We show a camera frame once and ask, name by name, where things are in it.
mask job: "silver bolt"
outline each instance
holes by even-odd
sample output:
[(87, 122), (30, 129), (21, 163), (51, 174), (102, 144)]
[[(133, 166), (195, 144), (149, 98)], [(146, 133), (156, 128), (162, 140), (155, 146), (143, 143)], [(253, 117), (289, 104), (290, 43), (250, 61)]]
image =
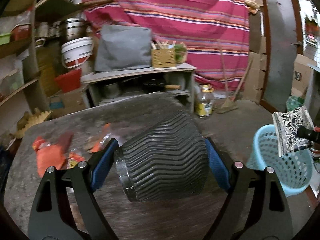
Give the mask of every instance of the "silver bolt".
[(51, 173), (54, 171), (54, 167), (53, 166), (50, 166), (49, 168), (47, 168), (47, 172)]
[(87, 162), (82, 161), (78, 163), (79, 168), (84, 168), (85, 166), (87, 166)]
[(275, 170), (272, 167), (267, 167), (267, 172), (273, 173)]
[(243, 167), (243, 163), (242, 162), (235, 162), (235, 167), (238, 169), (241, 169)]

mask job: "cooking oil bottle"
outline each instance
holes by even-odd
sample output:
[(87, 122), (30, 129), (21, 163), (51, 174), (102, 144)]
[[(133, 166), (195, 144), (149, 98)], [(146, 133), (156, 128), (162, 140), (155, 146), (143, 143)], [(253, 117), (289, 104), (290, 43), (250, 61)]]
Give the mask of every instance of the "cooking oil bottle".
[(214, 89), (211, 85), (200, 85), (200, 90), (196, 96), (196, 113), (200, 117), (209, 116), (213, 110), (213, 102), (215, 97), (213, 95)]

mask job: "light blue plastic basket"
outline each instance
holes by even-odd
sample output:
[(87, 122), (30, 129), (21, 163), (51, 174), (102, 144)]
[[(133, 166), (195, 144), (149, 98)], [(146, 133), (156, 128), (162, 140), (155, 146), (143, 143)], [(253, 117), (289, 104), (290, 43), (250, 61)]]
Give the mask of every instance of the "light blue plastic basket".
[(285, 195), (297, 195), (309, 185), (312, 175), (312, 158), (309, 150), (278, 156), (278, 140), (273, 124), (261, 127), (253, 138), (253, 151), (247, 167), (263, 171), (272, 167), (281, 183)]

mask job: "yellow basket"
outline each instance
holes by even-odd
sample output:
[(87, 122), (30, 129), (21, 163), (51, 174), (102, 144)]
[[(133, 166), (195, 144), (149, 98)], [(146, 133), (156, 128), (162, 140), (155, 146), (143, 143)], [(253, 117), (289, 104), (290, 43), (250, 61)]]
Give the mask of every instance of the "yellow basket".
[(151, 56), (154, 68), (176, 66), (174, 49), (153, 49), (151, 50)]

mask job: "broom handle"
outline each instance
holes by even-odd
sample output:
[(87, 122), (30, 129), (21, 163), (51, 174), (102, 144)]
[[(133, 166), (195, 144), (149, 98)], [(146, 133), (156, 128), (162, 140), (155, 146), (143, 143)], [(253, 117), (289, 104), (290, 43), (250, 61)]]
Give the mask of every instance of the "broom handle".
[(244, 73), (244, 75), (243, 75), (243, 77), (242, 77), (242, 79), (241, 79), (241, 81), (240, 81), (240, 83), (239, 83), (239, 85), (238, 85), (238, 87), (237, 87), (237, 89), (236, 89), (235, 94), (234, 94), (233, 97), (231, 98), (232, 101), (235, 101), (236, 96), (237, 96), (237, 94), (239, 93), (239, 90), (240, 90), (240, 88), (241, 88), (241, 86), (242, 86), (245, 78), (247, 77), (247, 74), (248, 74), (250, 68), (251, 68), (252, 62), (253, 62), (253, 57), (251, 57), (250, 60), (249, 60), (249, 62), (248, 62), (247, 69), (245, 70), (245, 73)]
[(222, 51), (220, 40), (218, 40), (218, 46), (219, 46), (220, 55), (221, 55), (223, 77), (224, 77), (224, 86), (226, 88), (226, 93), (227, 93), (226, 96), (227, 96), (227, 98), (229, 98), (229, 88), (228, 88), (228, 80), (227, 80), (227, 75), (226, 75), (226, 65), (224, 64), (223, 51)]

